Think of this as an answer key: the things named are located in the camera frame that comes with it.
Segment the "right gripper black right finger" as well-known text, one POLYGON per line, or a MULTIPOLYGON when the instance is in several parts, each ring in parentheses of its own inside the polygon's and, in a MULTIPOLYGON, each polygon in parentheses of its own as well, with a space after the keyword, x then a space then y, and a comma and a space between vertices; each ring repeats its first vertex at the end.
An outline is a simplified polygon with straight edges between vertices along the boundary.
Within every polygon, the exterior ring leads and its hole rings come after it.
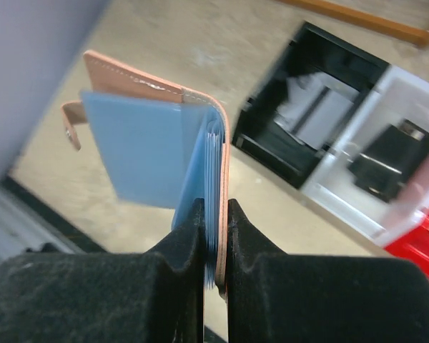
POLYGON ((287 254, 228 210, 231 342, 429 342, 429 281, 386 257, 287 254))

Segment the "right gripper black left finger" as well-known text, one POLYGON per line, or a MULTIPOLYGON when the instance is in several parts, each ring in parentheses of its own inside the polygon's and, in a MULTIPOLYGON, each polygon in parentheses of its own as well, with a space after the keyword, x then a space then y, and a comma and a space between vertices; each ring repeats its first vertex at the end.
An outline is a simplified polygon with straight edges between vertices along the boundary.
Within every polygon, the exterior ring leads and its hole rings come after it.
POLYGON ((204 203, 141 254, 23 253, 0 264, 0 342, 202 342, 204 203))

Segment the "pink leather card holder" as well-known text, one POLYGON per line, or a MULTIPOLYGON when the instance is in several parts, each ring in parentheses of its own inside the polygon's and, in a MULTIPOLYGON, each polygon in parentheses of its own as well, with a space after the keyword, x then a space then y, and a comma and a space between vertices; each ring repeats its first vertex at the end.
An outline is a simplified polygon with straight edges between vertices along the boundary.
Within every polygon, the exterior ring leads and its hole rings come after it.
POLYGON ((230 124, 208 94, 135 69, 97 51, 84 52, 91 89, 62 106, 66 136, 88 124, 116 195, 173 209, 172 226, 204 202, 206 283, 227 288, 230 124))

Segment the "black VIP card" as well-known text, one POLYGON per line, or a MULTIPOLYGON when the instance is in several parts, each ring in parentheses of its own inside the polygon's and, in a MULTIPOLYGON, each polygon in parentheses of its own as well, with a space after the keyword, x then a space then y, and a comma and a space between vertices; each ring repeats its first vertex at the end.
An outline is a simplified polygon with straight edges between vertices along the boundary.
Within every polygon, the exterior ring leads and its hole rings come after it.
POLYGON ((389 203, 429 155, 429 132, 405 119, 382 130, 353 159, 354 185, 389 203))

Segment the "white magnetic stripe card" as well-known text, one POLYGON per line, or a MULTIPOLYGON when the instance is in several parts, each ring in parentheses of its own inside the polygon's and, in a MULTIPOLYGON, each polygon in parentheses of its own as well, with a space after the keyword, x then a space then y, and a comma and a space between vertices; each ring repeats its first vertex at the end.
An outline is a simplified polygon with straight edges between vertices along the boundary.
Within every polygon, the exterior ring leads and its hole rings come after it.
POLYGON ((320 149, 354 104, 359 91, 324 72, 286 79, 287 99, 274 122, 301 145, 320 149))

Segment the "red plastic bin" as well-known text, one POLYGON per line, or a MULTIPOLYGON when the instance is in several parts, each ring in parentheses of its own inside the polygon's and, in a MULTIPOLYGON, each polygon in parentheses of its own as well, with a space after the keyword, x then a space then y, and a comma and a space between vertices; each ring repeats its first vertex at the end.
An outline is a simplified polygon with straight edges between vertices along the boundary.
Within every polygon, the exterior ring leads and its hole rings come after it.
POLYGON ((429 214, 419 226, 387 245, 385 250, 417 264, 429 278, 429 214))

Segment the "white plastic bin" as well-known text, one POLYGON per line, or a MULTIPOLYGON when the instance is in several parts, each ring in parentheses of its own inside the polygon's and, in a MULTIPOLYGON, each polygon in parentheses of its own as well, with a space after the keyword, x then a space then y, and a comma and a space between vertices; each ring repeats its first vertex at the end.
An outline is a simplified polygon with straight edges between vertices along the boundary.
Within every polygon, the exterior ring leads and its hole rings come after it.
POLYGON ((429 82, 383 74, 302 192, 385 247, 429 213, 429 82))

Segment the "black plastic bin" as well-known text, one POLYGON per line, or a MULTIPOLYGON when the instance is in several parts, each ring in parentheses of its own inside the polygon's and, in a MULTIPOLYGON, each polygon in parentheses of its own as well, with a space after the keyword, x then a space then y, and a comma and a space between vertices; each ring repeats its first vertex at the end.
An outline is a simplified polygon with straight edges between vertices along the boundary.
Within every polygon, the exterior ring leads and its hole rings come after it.
POLYGON ((299 189, 389 66, 304 22, 247 98, 232 145, 299 189))

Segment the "wooden rack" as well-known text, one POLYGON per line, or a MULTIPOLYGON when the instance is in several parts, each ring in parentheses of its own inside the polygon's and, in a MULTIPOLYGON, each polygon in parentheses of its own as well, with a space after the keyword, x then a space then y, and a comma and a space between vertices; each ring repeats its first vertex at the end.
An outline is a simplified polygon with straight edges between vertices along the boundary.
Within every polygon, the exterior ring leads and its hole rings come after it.
POLYGON ((404 21, 394 21, 383 15, 375 15, 371 12, 337 4, 334 1, 280 0, 280 2, 390 36, 414 44, 419 48, 429 46, 429 21, 423 27, 413 26, 404 21))

